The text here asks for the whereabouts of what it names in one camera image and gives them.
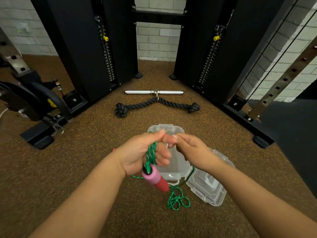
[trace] rope knot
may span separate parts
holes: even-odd
[[[189,107],[188,113],[191,114],[191,113],[196,112],[196,111],[199,111],[199,110],[200,110],[200,106],[194,102],[194,103],[192,103],[192,105]]]
[[[126,106],[124,105],[124,104],[122,104],[122,103],[117,103],[116,104],[116,111],[115,111],[115,113],[116,113],[116,116],[118,117],[118,118],[124,118],[126,115],[127,115],[127,108],[126,108]]]

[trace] black floor mat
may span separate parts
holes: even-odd
[[[273,102],[260,120],[279,135],[277,144],[317,198],[317,100]]]

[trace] white cable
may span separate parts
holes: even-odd
[[[0,119],[2,117],[2,115],[8,110],[8,108],[6,108],[4,111],[2,111],[2,113],[0,114]]]

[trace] black rope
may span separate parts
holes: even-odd
[[[116,104],[117,108],[115,110],[115,114],[118,118],[124,118],[125,116],[127,116],[128,110],[144,108],[144,107],[149,106],[151,104],[154,104],[156,102],[160,102],[166,106],[173,107],[173,108],[187,109],[188,113],[190,113],[190,114],[200,110],[200,106],[198,104],[196,104],[195,102],[190,105],[190,104],[185,104],[185,103],[174,103],[174,102],[167,101],[163,98],[154,97],[154,98],[149,99],[146,102],[138,103],[138,104],[124,105],[122,103],[117,103]]]

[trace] white brick wall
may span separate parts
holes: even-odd
[[[317,36],[317,15],[312,17],[316,8],[317,0],[299,0],[296,3],[243,82],[240,91],[245,98],[260,100]],[[316,79],[317,58],[275,100],[293,101]]]
[[[183,13],[186,0],[135,0],[137,10]],[[181,26],[137,22],[138,59],[175,61]]]
[[[22,54],[58,55],[30,0],[0,0],[0,26]]]

